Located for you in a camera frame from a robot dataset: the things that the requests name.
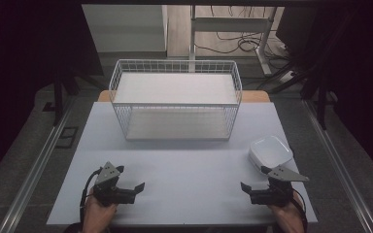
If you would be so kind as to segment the black rectangular floor frame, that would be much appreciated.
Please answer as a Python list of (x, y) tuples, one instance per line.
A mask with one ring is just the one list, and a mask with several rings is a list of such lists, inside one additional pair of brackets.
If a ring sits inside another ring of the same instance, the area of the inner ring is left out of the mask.
[(70, 149), (76, 139), (78, 133), (78, 126), (64, 127), (61, 131), (60, 136), (57, 139), (55, 147), (57, 149)]

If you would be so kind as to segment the white square plate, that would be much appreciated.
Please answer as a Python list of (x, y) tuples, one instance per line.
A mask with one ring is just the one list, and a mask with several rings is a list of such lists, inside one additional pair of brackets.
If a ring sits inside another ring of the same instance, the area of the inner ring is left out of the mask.
[(250, 143), (249, 160), (255, 168), (275, 168), (293, 159), (288, 144), (277, 136), (265, 136)]

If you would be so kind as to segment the white power strip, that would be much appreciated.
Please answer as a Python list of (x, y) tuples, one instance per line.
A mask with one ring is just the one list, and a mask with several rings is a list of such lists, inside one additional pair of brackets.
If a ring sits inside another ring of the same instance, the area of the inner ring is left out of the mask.
[(292, 71), (286, 72), (280, 79), (280, 83), (286, 83), (287, 81), (291, 80), (294, 76), (294, 73)]

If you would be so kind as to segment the metal floor rail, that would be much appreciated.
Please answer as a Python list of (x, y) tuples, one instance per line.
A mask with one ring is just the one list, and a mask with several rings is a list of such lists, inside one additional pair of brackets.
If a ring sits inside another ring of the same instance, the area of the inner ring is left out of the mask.
[(335, 148), (329, 134), (327, 133), (326, 129), (322, 127), (322, 124), (318, 121), (318, 113), (314, 108), (314, 104), (311, 101), (306, 100), (302, 100), (301, 103), (304, 106), (320, 141), (322, 142), (322, 145), (332, 164), (334, 172), (337, 175), (341, 185), (343, 186), (363, 230), (365, 231), (365, 233), (373, 233), (373, 215), (369, 210), (369, 207), (366, 204), (363, 196), (357, 189), (356, 184), (349, 174), (344, 162), (341, 159), (340, 153)]
[(34, 160), (31, 169), (0, 224), (0, 233), (14, 233), (17, 229), (18, 223), (27, 207), (27, 204), (47, 166), (55, 144), (60, 137), (61, 131), (71, 114), (75, 101), (76, 97), (68, 97), (66, 99), (65, 107), (63, 109), (64, 114), (60, 118), (58, 124), (51, 129), (51, 133), (46, 139), (43, 148)]

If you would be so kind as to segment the person's right hand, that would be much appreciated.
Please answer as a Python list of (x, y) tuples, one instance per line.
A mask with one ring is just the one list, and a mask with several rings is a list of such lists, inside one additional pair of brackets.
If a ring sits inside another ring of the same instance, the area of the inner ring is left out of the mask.
[(288, 203), (284, 207), (269, 205), (268, 208), (282, 228), (303, 227), (301, 213), (294, 204)]

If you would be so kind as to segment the white cabinet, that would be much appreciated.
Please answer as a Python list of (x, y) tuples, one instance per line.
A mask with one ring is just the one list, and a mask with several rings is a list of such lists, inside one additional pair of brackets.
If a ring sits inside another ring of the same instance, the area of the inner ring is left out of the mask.
[(82, 4), (98, 52), (167, 51), (166, 5)]

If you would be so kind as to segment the white metal desk frame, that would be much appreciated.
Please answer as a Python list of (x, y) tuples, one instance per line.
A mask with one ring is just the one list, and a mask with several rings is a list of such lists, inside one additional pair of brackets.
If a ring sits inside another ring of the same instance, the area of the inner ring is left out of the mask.
[(195, 59), (195, 33), (196, 32), (244, 32), (261, 33), (260, 43), (255, 49), (256, 56), (263, 71), (268, 77), (272, 75), (265, 55), (265, 48), (274, 23), (278, 8), (273, 7), (268, 17), (197, 17), (196, 7), (190, 6), (190, 45), (188, 58)]

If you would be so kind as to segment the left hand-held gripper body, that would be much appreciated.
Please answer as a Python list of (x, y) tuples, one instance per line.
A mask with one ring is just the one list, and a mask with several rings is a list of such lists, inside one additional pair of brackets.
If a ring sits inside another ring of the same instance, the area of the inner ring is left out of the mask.
[(107, 162), (101, 169), (94, 187), (93, 196), (104, 206), (112, 204), (133, 204), (135, 196), (131, 189), (120, 189), (117, 187), (120, 172), (111, 162)]

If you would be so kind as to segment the black metal stand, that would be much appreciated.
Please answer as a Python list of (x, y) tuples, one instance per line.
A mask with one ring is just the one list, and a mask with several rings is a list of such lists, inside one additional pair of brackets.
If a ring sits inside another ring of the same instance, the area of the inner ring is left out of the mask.
[(326, 91), (327, 91), (327, 81), (325, 77), (325, 73), (323, 71), (322, 64), (315, 64), (311, 68), (301, 71), (300, 73), (296, 74), (288, 81), (273, 87), (272, 89), (268, 90), (268, 93), (278, 93), (283, 91), (290, 86), (295, 85), (301, 81), (305, 80), (306, 83), (300, 90), (300, 96), (303, 100), (308, 100), (313, 97), (315, 93), (318, 93), (318, 107), (316, 113), (316, 119), (322, 128), (322, 130), (326, 129), (325, 125), (325, 105), (326, 105)]
[(89, 74), (86, 74), (82, 70), (75, 67), (68, 67), (66, 69), (57, 69), (53, 77), (53, 88), (54, 88), (54, 122), (53, 125), (57, 126), (62, 117), (64, 116), (63, 107), (63, 91), (66, 91), (68, 95), (76, 96), (80, 92), (80, 88), (75, 78), (78, 77), (81, 80), (97, 87), (100, 90), (105, 90), (107, 86)]

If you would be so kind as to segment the dark curtain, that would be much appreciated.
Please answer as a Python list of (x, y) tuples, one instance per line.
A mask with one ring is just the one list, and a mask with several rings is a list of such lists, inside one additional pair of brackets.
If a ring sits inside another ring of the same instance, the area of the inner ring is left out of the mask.
[[(277, 36), (311, 67), (344, 15), (334, 8), (286, 7)], [(337, 97), (335, 112), (373, 160), (373, 0), (356, 0), (354, 15), (321, 73)]]
[(0, 0), (0, 161), (36, 92), (55, 79), (103, 73), (84, 0)]

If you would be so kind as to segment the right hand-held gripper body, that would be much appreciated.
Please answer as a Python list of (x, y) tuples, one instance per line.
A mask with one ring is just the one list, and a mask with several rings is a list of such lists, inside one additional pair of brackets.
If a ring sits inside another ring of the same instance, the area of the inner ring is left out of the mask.
[(272, 171), (266, 175), (268, 178), (268, 188), (253, 190), (250, 195), (251, 202), (258, 205), (284, 207), (293, 198), (291, 183), (308, 182), (309, 178), (282, 165), (271, 169)]

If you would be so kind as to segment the person's left hand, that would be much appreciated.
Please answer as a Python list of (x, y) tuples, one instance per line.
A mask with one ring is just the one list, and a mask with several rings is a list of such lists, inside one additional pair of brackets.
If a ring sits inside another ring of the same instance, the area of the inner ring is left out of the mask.
[(104, 207), (90, 191), (87, 200), (85, 201), (85, 217), (84, 226), (109, 226), (110, 222), (117, 212), (117, 204), (112, 204)]

